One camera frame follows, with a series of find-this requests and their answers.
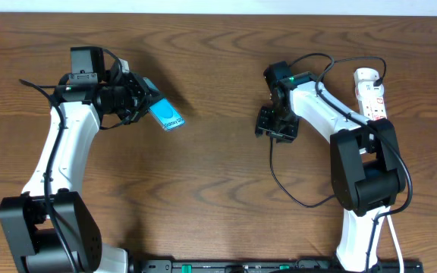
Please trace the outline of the blue screen smartphone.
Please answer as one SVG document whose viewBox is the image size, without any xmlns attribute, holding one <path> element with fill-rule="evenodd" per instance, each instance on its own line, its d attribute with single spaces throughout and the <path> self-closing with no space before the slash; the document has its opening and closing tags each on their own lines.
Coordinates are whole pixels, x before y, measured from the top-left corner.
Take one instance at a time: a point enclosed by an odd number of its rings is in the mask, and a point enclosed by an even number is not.
<svg viewBox="0 0 437 273">
<path fill-rule="evenodd" d="M 165 131 L 171 131 L 185 125 L 184 118 L 165 98 L 165 95 L 159 102 L 149 106 L 149 112 Z"/>
</svg>

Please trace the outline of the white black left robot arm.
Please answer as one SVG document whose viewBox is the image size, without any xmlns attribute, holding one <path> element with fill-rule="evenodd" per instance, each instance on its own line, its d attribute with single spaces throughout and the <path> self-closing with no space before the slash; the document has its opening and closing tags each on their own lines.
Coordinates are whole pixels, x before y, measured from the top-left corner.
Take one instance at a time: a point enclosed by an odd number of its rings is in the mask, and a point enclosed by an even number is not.
<svg viewBox="0 0 437 273">
<path fill-rule="evenodd" d="M 87 158 L 106 115 L 120 125 L 165 112 L 165 98 L 147 78 L 109 50 L 71 49 L 71 72 L 56 86 L 38 86 L 51 125 L 33 175 L 18 196 L 0 204 L 0 223 L 19 272 L 132 272 L 125 249 L 102 241 L 81 191 Z"/>
</svg>

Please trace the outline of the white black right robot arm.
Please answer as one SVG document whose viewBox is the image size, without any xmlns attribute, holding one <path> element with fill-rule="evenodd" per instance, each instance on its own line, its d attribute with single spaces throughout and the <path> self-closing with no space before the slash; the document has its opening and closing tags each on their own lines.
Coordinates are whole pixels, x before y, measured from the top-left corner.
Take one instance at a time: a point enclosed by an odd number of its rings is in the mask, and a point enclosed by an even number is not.
<svg viewBox="0 0 437 273">
<path fill-rule="evenodd" d="M 332 269 L 381 272 L 376 249 L 382 223 L 391 223 L 412 200 L 412 178 L 385 110 L 385 75 L 370 67 L 355 70 L 354 111 L 327 90 L 324 73 L 294 74 L 286 61 L 263 72 L 272 105 L 259 110 L 255 134 L 292 143 L 305 120 L 329 144 L 332 196 L 344 210 Z"/>
</svg>

